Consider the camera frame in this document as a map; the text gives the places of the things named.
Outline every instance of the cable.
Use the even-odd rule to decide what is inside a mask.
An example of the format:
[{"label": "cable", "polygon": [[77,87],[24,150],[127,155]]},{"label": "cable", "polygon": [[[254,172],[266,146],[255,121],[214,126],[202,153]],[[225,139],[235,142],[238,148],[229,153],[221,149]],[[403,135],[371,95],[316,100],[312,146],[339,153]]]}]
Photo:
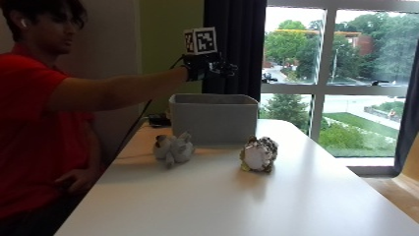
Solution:
[{"label": "cable", "polygon": [[[179,57],[179,59],[174,62],[174,64],[170,66],[170,69],[173,69],[175,67],[175,65],[178,64],[178,62],[183,59],[183,55]],[[133,130],[135,130],[135,127],[138,127],[138,125],[141,126],[142,123],[145,122],[145,120],[147,119],[147,117],[142,117],[143,113],[145,113],[145,110],[149,106],[149,104],[151,103],[151,99],[146,101],[145,103],[145,106],[142,108],[142,111],[138,115],[138,117],[135,118],[133,124],[130,125],[126,133],[125,133],[125,136],[122,138],[122,141],[118,145],[118,148],[117,148],[117,152],[115,152],[115,155],[114,155],[114,158],[117,158],[119,152],[122,151],[123,147],[126,146],[126,143],[127,141],[130,140],[131,136],[133,136]]]}]

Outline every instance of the plastic container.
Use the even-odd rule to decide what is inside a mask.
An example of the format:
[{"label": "plastic container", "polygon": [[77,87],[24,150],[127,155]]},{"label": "plastic container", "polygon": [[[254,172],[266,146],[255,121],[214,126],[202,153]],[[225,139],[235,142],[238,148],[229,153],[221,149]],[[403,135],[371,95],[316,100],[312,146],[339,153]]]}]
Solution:
[{"label": "plastic container", "polygon": [[240,94],[174,94],[173,135],[187,131],[194,145],[243,145],[255,135],[258,101]]}]

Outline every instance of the dark curtain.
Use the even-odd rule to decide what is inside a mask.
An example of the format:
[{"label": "dark curtain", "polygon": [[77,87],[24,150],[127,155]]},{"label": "dark curtain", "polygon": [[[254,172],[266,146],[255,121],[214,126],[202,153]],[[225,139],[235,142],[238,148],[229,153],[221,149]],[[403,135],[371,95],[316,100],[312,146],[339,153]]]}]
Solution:
[{"label": "dark curtain", "polygon": [[419,43],[416,46],[416,54],[405,95],[400,131],[397,134],[395,148],[393,169],[397,172],[401,171],[407,153],[413,143],[417,131],[419,131]]},{"label": "dark curtain", "polygon": [[205,27],[215,28],[217,48],[238,66],[234,77],[203,81],[203,93],[244,94],[260,100],[266,0],[206,0]]}]

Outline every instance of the white table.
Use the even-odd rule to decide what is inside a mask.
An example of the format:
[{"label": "white table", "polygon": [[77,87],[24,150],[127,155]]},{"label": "white table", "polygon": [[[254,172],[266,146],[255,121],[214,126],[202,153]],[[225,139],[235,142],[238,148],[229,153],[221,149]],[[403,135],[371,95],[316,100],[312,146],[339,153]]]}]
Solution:
[{"label": "white table", "polygon": [[279,144],[271,174],[239,169],[240,146],[199,147],[166,169],[151,155],[166,132],[137,132],[56,235],[419,235],[419,224],[291,123],[258,123],[258,138]]}]

